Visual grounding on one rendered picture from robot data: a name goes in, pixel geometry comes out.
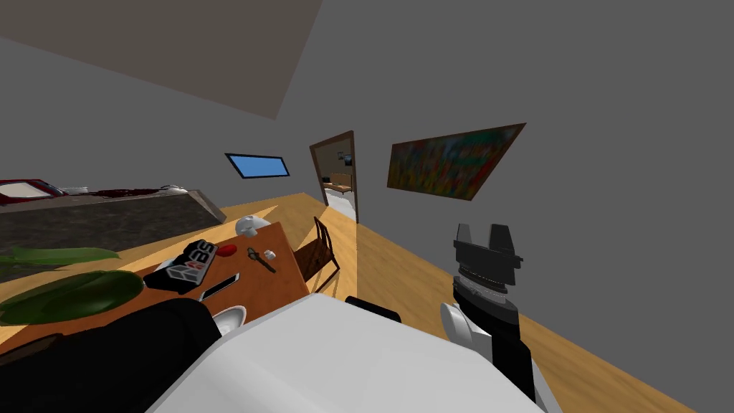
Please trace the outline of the white mug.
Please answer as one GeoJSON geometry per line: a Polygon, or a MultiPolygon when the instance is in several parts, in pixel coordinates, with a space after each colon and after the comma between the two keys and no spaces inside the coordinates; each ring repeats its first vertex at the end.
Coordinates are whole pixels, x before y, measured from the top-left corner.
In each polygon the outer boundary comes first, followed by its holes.
{"type": "Polygon", "coordinates": [[[237,221],[234,231],[238,236],[254,237],[257,236],[259,229],[270,225],[270,221],[262,217],[258,217],[257,215],[247,215],[237,221]]]}

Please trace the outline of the brown wooden chair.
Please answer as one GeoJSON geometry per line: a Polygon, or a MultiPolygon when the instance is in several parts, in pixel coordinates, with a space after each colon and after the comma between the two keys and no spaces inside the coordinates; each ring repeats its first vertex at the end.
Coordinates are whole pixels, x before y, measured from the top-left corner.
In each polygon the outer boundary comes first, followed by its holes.
{"type": "Polygon", "coordinates": [[[317,217],[313,217],[313,219],[316,228],[316,238],[305,246],[295,250],[294,256],[304,282],[309,281],[329,262],[335,265],[335,270],[332,274],[315,289],[316,293],[322,293],[332,282],[332,279],[340,272],[340,265],[335,258],[333,243],[328,228],[317,217]]]}

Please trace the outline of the white bowl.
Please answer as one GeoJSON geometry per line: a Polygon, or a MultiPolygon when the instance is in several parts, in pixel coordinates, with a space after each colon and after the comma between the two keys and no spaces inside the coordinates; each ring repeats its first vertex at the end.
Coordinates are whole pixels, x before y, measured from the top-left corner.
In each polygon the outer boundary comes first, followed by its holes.
{"type": "Polygon", "coordinates": [[[247,309],[242,305],[236,305],[223,309],[212,318],[222,336],[243,326],[247,317],[247,309]]]}

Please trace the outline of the dark grey counter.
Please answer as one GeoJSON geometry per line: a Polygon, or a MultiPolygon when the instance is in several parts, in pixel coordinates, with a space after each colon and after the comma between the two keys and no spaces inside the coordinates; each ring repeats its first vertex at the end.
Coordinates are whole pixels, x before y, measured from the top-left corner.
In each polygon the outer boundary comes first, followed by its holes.
{"type": "Polygon", "coordinates": [[[68,192],[40,179],[0,180],[0,254],[13,247],[121,252],[225,220],[202,192],[178,186],[68,192]]]}

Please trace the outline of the green leafy plant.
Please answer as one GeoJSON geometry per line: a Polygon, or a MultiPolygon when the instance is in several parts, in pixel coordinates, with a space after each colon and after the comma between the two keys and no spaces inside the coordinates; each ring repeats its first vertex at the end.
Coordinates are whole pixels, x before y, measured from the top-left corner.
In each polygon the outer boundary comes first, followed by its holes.
{"type": "MultiPolygon", "coordinates": [[[[0,255],[0,273],[44,265],[64,266],[118,258],[94,247],[28,249],[0,255]]],[[[0,303],[0,325],[59,323],[104,313],[134,299],[144,289],[140,276],[125,270],[96,270],[65,277],[0,303]]]]}

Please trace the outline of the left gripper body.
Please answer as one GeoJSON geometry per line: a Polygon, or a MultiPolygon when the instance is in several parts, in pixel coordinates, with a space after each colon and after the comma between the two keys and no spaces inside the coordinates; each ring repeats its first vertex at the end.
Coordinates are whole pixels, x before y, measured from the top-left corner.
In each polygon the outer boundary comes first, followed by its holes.
{"type": "Polygon", "coordinates": [[[204,239],[189,244],[170,264],[143,277],[148,288],[184,295],[199,287],[219,247],[204,239]]]}

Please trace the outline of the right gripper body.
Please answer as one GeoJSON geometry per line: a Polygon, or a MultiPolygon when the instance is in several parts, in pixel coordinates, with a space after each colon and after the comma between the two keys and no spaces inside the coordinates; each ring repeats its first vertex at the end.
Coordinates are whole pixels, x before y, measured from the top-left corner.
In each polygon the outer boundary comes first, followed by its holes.
{"type": "Polygon", "coordinates": [[[515,270],[521,268],[523,259],[515,254],[512,242],[494,242],[483,247],[455,240],[453,245],[459,274],[487,287],[516,285],[515,270]]]}

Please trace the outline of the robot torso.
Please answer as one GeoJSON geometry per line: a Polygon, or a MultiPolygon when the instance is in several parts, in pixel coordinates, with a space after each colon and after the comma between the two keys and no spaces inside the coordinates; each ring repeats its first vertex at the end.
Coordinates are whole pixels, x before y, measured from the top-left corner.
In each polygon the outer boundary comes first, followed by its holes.
{"type": "Polygon", "coordinates": [[[471,349],[322,294],[226,332],[147,413],[543,413],[471,349]]]}

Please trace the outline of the blue window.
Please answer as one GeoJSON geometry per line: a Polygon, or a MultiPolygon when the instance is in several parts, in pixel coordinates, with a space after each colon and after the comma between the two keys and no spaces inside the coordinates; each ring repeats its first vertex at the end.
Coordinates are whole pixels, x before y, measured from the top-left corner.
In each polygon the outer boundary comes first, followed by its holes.
{"type": "Polygon", "coordinates": [[[279,156],[256,156],[225,153],[230,164],[242,179],[286,177],[290,173],[279,156]]]}

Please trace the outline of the black flat phone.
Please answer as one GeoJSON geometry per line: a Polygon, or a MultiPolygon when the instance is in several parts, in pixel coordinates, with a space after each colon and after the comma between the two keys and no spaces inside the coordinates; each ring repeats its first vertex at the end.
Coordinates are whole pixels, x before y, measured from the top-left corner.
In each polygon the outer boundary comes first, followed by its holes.
{"type": "Polygon", "coordinates": [[[232,275],[231,277],[228,277],[221,282],[215,284],[214,286],[210,287],[209,289],[205,290],[199,297],[200,301],[204,301],[207,298],[217,294],[218,292],[222,291],[223,289],[235,284],[239,281],[239,273],[236,273],[232,275]]]}

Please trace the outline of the colourful framed picture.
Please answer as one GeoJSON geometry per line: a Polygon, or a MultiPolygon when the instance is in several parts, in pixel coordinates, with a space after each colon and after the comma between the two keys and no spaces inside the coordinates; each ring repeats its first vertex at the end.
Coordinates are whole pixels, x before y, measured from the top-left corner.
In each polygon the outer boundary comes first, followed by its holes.
{"type": "Polygon", "coordinates": [[[525,123],[392,145],[387,186],[472,201],[525,123]]]}

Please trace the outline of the brown wooden table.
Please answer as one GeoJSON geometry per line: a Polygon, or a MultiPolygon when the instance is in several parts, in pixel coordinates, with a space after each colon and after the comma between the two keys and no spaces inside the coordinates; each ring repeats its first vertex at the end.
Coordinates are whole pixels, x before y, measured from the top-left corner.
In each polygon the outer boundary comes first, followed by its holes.
{"type": "MultiPolygon", "coordinates": [[[[242,305],[247,309],[247,321],[253,321],[308,295],[309,290],[303,281],[300,269],[292,253],[282,225],[278,222],[258,230],[257,236],[245,237],[234,235],[233,229],[212,230],[210,233],[196,235],[195,239],[223,245],[237,245],[237,253],[231,257],[215,257],[203,284],[190,293],[188,297],[197,299],[210,287],[222,280],[239,273],[239,281],[207,298],[204,303],[213,315],[225,308],[242,305]],[[276,269],[271,273],[258,262],[247,256],[247,248],[251,247],[268,264],[276,269]],[[272,250],[276,258],[268,260],[265,250],[272,250]]],[[[8,326],[0,328],[0,353],[24,345],[54,333],[68,335],[98,326],[104,326],[141,308],[175,298],[174,292],[151,290],[144,288],[140,295],[131,301],[97,315],[61,323],[48,323],[33,326],[8,326]]]]}

